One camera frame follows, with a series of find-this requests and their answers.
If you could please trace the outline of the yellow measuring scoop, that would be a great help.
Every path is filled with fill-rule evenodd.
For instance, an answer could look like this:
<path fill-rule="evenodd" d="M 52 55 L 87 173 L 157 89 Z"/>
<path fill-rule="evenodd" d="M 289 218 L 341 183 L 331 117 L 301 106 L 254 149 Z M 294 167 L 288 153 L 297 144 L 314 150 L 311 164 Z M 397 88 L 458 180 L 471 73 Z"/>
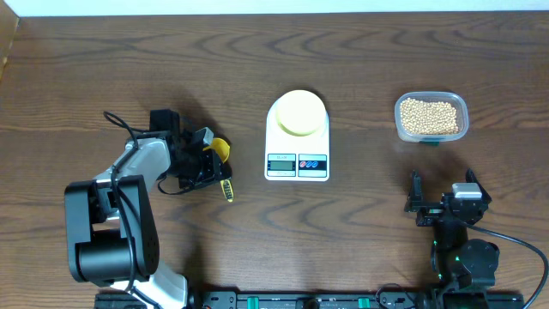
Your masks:
<path fill-rule="evenodd" d="M 207 151 L 209 149 L 214 150 L 224 162 L 228 163 L 231 148 L 226 140 L 220 137 L 214 137 L 211 145 L 204 148 L 203 151 Z M 231 179 L 232 178 L 220 181 L 220 186 L 223 191 L 224 197 L 229 203 L 232 203 L 234 200 L 234 191 L 232 188 Z"/>

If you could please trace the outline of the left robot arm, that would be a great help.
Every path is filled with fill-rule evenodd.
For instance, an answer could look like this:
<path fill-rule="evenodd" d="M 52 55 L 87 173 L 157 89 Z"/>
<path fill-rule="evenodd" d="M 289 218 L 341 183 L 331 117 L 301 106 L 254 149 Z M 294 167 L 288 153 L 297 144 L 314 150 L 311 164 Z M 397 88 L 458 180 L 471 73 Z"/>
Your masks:
<path fill-rule="evenodd" d="M 103 116 L 129 137 L 104 172 L 64 190 L 70 274 L 101 288 L 97 308 L 201 308 L 200 293 L 160 258 L 149 193 L 169 177 L 180 195 L 229 180 L 214 133 L 184 128 L 170 109 L 151 111 L 146 130 L 112 112 Z"/>

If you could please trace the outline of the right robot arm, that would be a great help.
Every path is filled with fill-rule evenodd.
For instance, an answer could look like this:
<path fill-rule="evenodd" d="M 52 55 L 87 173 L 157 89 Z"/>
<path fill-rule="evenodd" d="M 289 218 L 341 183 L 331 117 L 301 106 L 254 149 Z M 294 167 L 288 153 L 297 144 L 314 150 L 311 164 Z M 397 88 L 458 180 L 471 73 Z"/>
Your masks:
<path fill-rule="evenodd" d="M 404 210 L 416 214 L 418 227 L 433 229 L 431 266 L 440 281 L 424 302 L 442 306 L 450 294 L 483 294 L 495 285 L 499 249 L 485 240 L 470 239 L 468 228 L 483 218 L 492 198 L 471 169 L 466 180 L 454 183 L 438 202 L 424 199 L 418 172 L 412 172 L 411 180 Z"/>

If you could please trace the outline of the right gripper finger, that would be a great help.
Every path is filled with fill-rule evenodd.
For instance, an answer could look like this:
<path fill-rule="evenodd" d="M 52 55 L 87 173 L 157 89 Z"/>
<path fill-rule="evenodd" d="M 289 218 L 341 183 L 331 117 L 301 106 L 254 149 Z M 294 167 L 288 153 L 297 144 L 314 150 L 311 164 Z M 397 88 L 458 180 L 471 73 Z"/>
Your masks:
<path fill-rule="evenodd" d="M 424 206 L 423 192 L 421 190 L 421 177 L 417 171 L 411 175 L 411 189 L 407 196 L 404 211 L 408 213 L 418 212 Z"/>
<path fill-rule="evenodd" d="M 474 171 L 472 168 L 469 168 L 467 171 L 466 171 L 466 174 L 465 174 L 465 180 L 467 183 L 475 183 L 479 189 L 480 189 L 480 193 L 481 193 L 481 199 L 489 204 L 492 202 L 492 197 L 487 193 L 487 191 L 485 190 L 485 188 L 481 185 L 481 183 L 478 181 L 477 177 L 475 176 L 474 174 Z"/>

